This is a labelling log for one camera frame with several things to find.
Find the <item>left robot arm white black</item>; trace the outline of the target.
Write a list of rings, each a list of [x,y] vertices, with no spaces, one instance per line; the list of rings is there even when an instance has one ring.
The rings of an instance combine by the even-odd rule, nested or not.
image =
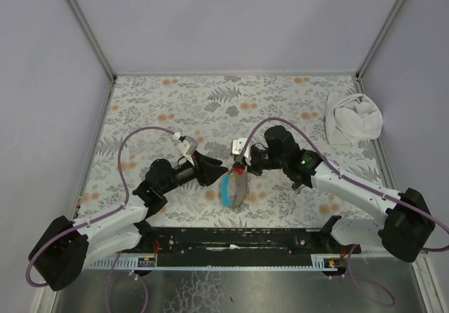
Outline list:
[[[166,194],[193,180],[208,187],[227,172],[222,161],[194,152],[171,166],[157,159],[128,203],[100,211],[94,218],[54,219],[29,254],[29,266],[42,276],[44,286],[60,291],[91,262],[135,248],[143,235],[141,223],[167,203]]]

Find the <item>key with red tag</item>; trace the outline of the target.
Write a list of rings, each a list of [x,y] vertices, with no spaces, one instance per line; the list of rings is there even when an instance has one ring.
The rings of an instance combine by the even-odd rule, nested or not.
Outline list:
[[[245,173],[245,168],[243,168],[243,167],[236,167],[236,168],[234,168],[234,171],[236,173],[238,173],[239,175],[242,175],[242,174]]]

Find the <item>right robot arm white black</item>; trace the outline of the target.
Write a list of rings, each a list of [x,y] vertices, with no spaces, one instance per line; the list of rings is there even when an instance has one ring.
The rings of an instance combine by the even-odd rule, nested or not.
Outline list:
[[[245,138],[232,141],[237,173],[260,176],[263,171],[281,170],[295,191],[308,187],[327,192],[370,215],[369,220],[335,216],[328,221],[325,229],[341,245],[383,247],[404,262],[414,262],[423,251],[436,225],[421,193],[384,188],[345,172],[316,147],[301,148],[283,126],[268,128],[264,138],[264,147],[248,145]]]

